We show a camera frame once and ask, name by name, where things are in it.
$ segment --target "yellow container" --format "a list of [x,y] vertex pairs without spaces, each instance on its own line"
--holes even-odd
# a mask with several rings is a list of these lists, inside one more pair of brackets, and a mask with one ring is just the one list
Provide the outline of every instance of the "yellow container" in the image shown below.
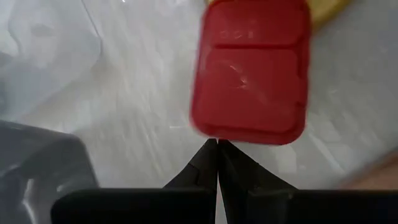
[[337,15],[351,0],[307,0],[311,10],[312,29],[321,28],[327,21]]

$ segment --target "red container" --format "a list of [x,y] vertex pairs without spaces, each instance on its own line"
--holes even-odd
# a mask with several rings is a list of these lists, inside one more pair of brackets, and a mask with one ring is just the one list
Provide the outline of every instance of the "red container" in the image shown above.
[[194,125],[230,140],[287,144],[305,126],[310,13],[304,0],[219,0],[207,9]]

